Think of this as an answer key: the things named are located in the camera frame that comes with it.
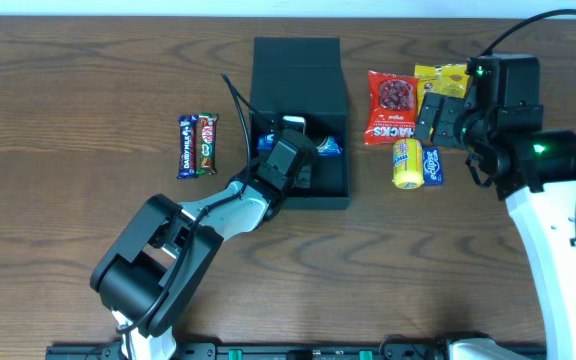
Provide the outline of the yellow snack bag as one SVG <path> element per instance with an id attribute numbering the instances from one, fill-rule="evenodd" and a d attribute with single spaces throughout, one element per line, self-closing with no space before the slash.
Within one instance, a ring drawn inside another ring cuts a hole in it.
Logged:
<path id="1" fill-rule="evenodd" d="M 414 69 L 414 78 L 417 80 L 415 89 L 416 117 L 419 117 L 427 93 L 464 98 L 469 82 L 466 70 L 466 64 L 416 64 Z"/>

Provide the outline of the blue Oreo cookie pack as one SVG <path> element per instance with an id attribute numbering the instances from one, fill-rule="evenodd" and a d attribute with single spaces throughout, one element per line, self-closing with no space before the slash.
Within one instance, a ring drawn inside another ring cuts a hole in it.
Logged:
<path id="1" fill-rule="evenodd" d="M 263 134 L 258 137 L 257 150 L 259 152 L 270 152 L 273 149 L 275 140 L 274 134 Z M 342 146 L 339 144 L 339 137 L 336 136 L 318 136 L 311 137 L 310 140 L 317 148 L 318 154 L 322 157 L 335 157 L 340 156 L 343 152 Z"/>

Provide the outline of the red Hacks candy bag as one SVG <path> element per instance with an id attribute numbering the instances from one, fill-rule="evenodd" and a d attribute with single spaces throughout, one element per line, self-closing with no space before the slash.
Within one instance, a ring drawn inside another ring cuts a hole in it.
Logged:
<path id="1" fill-rule="evenodd" d="M 369 71 L 368 82 L 370 111 L 364 143 L 389 144 L 410 138 L 417 116 L 418 79 Z"/>

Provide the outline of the dark green box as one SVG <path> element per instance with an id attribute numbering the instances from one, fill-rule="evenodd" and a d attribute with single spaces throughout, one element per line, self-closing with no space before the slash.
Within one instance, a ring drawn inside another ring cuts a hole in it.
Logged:
<path id="1" fill-rule="evenodd" d="M 341 148 L 321 156 L 291 189 L 291 210 L 345 210 L 351 200 L 349 105 L 337 38 L 254 39 L 250 103 L 267 120 L 305 119 L 315 144 L 332 137 Z"/>

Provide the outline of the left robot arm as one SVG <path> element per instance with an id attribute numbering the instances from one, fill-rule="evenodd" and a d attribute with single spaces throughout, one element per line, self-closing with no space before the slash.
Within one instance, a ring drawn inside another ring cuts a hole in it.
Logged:
<path id="1" fill-rule="evenodd" d="M 172 327 L 221 245 L 275 217 L 317 158 L 305 134 L 284 129 L 270 154 L 250 161 L 221 192 L 184 203 L 157 194 L 141 206 L 90 278 L 118 322 L 121 355 L 173 357 Z"/>

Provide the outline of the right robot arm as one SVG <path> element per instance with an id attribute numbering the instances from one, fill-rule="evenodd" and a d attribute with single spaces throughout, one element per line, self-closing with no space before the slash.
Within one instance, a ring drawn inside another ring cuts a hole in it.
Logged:
<path id="1" fill-rule="evenodd" d="M 483 55 L 465 72 L 464 97 L 426 94 L 414 136 L 466 151 L 475 184 L 495 188 L 528 257 L 546 356 L 576 359 L 576 135 L 544 129 L 536 57 Z"/>

